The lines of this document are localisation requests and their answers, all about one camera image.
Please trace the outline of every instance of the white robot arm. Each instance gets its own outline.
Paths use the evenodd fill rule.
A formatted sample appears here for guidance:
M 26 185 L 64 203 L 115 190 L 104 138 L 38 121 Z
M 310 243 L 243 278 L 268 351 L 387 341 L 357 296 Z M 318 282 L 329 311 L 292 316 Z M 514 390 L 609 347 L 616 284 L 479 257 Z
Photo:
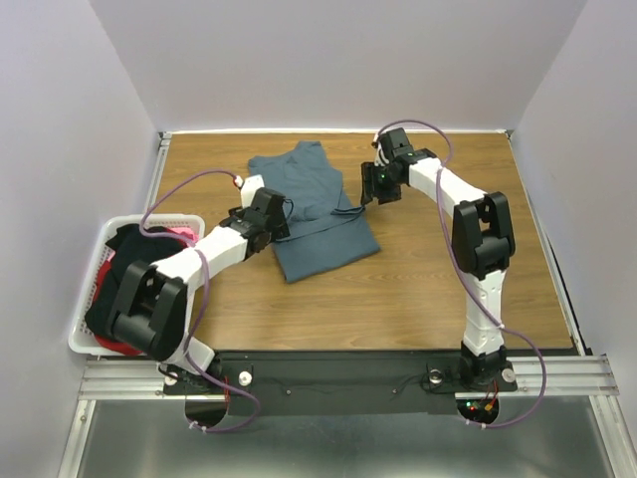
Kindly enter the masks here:
M 428 149 L 414 150 L 403 128 L 381 134 L 374 162 L 361 166 L 361 203 L 379 204 L 401 198 L 401 184 L 424 192 L 437 202 L 436 179 L 440 159 Z M 467 293 L 467 326 L 462 352 L 467 362 L 467 381 L 487 377 L 506 363 L 501 328 L 502 287 L 515 240 L 507 198 L 487 194 L 444 169 L 440 180 L 442 208 L 453 217 L 452 249 L 470 292 L 500 322 L 495 326 Z M 481 222 L 488 227 L 481 227 Z
M 231 210 L 195 247 L 153 264 L 135 262 L 128 267 L 108 317 L 113 338 L 157 361 L 196 373 L 184 349 L 190 330 L 188 298 L 204 284 L 206 275 L 211 279 L 290 234 L 285 197 L 264 187 L 261 176 L 246 179 L 241 199 L 242 207 Z M 214 351 L 194 338 L 188 352 L 204 370 L 214 358 Z

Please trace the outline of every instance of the gray t-shirt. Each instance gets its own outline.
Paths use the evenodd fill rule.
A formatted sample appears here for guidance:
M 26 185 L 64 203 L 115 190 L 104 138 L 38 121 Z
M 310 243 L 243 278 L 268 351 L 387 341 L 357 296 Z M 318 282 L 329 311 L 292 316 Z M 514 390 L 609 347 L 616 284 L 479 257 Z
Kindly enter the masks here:
M 273 245 L 288 283 L 380 250 L 362 215 L 364 207 L 352 206 L 342 190 L 342 173 L 329 165 L 319 142 L 300 141 L 280 156 L 255 156 L 248 168 L 294 201 L 290 237 Z

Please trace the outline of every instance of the wooden table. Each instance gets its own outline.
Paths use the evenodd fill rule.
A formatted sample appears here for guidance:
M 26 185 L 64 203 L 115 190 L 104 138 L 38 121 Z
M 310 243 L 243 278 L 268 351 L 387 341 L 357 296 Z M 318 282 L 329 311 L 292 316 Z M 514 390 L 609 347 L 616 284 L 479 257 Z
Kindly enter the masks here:
M 410 137 L 417 147 L 446 154 L 434 134 Z M 505 281 L 503 320 L 540 347 L 570 347 L 507 139 L 503 134 L 452 138 L 457 154 L 451 168 L 477 187 L 504 192 L 510 201 L 518 248 Z M 370 134 L 176 135 L 159 194 L 210 167 L 246 177 L 249 158 L 284 153 L 299 140 L 323 144 L 332 166 L 343 173 L 346 193 L 358 204 L 360 164 L 374 157 Z M 198 214 L 210 231 L 238 205 L 229 178 L 212 175 L 180 190 L 158 212 Z M 451 267 L 434 202 L 403 186 L 400 202 L 371 205 L 366 217 L 382 250 L 354 264 L 288 285 L 267 248 L 223 271 L 212 281 L 211 303 L 197 338 L 217 350 L 456 349 L 465 328 L 465 294 Z M 507 338 L 507 345 L 525 344 Z

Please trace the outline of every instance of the laundry basket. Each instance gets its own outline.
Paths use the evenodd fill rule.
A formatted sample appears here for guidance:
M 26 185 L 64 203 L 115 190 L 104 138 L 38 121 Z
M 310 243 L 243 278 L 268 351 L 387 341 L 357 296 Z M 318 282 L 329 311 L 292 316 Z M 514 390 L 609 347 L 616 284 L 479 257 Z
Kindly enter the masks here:
M 98 344 L 93 332 L 89 330 L 84 315 L 91 306 L 93 295 L 96 292 L 96 278 L 100 267 L 108 258 L 112 249 L 106 245 L 106 241 L 117 233 L 117 228 L 126 224 L 139 224 L 141 214 L 130 216 L 118 216 L 107 222 L 100 231 L 100 238 L 91 257 L 91 264 L 82 284 L 82 290 L 73 315 L 73 328 L 69 334 L 69 347 L 78 354 L 90 354 L 92 356 L 119 356 L 120 353 L 110 351 Z M 205 223 L 199 216 L 188 214 L 151 214 L 146 222 L 146 227 L 189 227 L 201 238 L 205 232 Z M 188 299 L 186 317 L 192 313 L 194 296 Z

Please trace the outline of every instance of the white backdrop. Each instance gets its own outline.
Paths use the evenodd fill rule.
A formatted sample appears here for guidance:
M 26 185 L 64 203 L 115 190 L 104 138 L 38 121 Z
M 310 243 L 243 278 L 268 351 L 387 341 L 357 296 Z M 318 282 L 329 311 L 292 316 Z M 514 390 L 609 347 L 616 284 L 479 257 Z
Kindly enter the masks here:
M 587 344 L 637 440 L 637 2 L 589 0 L 513 146 Z
M 511 128 L 584 0 L 91 0 L 161 130 Z
M 83 358 L 71 314 L 101 225 L 140 211 L 156 133 L 86 0 L 0 5 L 0 476 L 58 468 Z

